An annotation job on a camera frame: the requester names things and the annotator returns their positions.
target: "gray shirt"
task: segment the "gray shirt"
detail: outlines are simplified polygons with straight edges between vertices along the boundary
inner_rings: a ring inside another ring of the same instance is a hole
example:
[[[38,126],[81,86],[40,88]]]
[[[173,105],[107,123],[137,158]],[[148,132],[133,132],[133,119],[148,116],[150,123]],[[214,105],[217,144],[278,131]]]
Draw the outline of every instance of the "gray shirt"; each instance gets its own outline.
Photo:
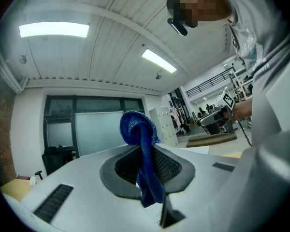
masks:
[[[281,131],[265,96],[290,60],[290,27],[273,0],[229,0],[235,50],[253,75],[252,144]]]

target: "ceiling light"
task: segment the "ceiling light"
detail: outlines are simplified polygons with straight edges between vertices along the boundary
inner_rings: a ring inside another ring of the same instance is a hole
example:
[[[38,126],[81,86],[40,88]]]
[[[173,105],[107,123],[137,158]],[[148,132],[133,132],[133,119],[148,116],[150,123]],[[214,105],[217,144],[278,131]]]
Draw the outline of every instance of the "ceiling light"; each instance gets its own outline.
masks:
[[[174,71],[176,71],[176,68],[173,65],[171,65],[170,63],[165,61],[163,58],[159,57],[156,53],[153,53],[152,51],[148,49],[142,54],[142,57],[148,59],[149,61],[152,61],[155,64],[158,64],[159,66],[166,69],[170,73],[173,73]]]
[[[19,26],[20,37],[37,35],[70,35],[87,37],[89,26],[71,22],[38,22]]]

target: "black chair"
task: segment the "black chair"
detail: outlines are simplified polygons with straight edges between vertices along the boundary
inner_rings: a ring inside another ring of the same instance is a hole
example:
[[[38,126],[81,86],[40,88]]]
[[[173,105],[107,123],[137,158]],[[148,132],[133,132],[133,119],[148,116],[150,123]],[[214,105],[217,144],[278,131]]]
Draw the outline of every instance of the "black chair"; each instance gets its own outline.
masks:
[[[57,147],[46,147],[42,155],[47,175],[73,160],[72,151],[60,151]]]
[[[52,172],[56,171],[64,165],[63,154],[60,153],[53,155],[43,154],[42,159],[47,175],[50,175]]]

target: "person in background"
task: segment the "person in background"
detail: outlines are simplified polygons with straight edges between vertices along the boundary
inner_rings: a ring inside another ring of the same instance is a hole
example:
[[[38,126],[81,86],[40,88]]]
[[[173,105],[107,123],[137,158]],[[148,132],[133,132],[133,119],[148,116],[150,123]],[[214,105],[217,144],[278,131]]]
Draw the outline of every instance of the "person in background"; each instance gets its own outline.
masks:
[[[206,104],[206,109],[207,109],[207,111],[209,113],[209,105],[208,104]]]
[[[167,8],[174,21],[192,28],[198,21],[226,21],[235,51],[253,76],[254,86],[253,98],[234,106],[232,122],[253,115],[253,145],[279,133],[281,128],[266,93],[290,60],[290,26],[275,2],[167,0]]]

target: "black cable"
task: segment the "black cable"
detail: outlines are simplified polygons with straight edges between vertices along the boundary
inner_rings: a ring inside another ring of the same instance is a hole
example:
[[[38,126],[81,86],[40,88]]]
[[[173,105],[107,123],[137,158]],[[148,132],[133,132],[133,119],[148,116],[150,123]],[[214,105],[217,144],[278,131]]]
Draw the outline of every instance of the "black cable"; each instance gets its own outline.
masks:
[[[247,142],[248,142],[248,144],[249,144],[250,147],[251,147],[251,143],[250,143],[250,141],[249,141],[249,139],[248,139],[246,133],[244,132],[244,128],[242,127],[242,124],[241,124],[240,120],[238,119],[237,122],[240,124],[240,127],[242,128],[242,131],[243,131],[243,133],[244,133],[244,135],[245,135],[245,137],[246,137],[246,139],[247,139]]]

